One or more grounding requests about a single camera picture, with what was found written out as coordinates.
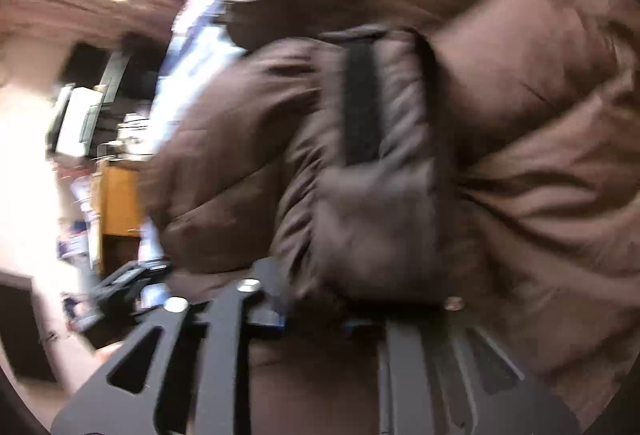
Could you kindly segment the brown puffer jacket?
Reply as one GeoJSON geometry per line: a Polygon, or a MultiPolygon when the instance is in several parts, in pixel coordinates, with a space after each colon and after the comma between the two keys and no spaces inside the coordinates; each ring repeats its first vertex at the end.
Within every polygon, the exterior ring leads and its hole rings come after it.
{"type": "Polygon", "coordinates": [[[249,434],[383,434],[395,307],[454,296],[574,413],[639,429],[639,0],[222,0],[244,50],[146,163],[191,305],[268,277],[249,434]]]}

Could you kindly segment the wooden bedside cabinet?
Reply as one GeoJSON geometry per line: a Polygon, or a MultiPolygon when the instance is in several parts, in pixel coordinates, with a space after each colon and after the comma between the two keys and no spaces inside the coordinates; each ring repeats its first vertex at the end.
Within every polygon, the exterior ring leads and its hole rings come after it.
{"type": "Polygon", "coordinates": [[[143,217],[138,181],[141,162],[103,158],[92,177],[91,207],[96,212],[96,272],[101,279],[138,258],[143,217]]]}

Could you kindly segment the white printer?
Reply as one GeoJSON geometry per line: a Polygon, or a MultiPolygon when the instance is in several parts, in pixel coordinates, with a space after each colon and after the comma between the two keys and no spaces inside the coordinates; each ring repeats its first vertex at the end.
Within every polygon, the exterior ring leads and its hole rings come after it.
{"type": "Polygon", "coordinates": [[[96,130],[104,94],[94,88],[66,84],[58,92],[46,143],[49,156],[86,158],[96,130]]]}

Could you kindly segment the blue checked bed sheet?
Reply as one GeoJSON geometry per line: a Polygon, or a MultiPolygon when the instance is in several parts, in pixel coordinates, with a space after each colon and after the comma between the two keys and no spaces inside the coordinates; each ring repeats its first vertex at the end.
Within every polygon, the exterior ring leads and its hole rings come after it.
{"type": "Polygon", "coordinates": [[[148,154],[155,154],[175,132],[209,80],[243,55],[215,21],[221,12],[222,0],[186,0],[174,20],[143,137],[148,154]]]}

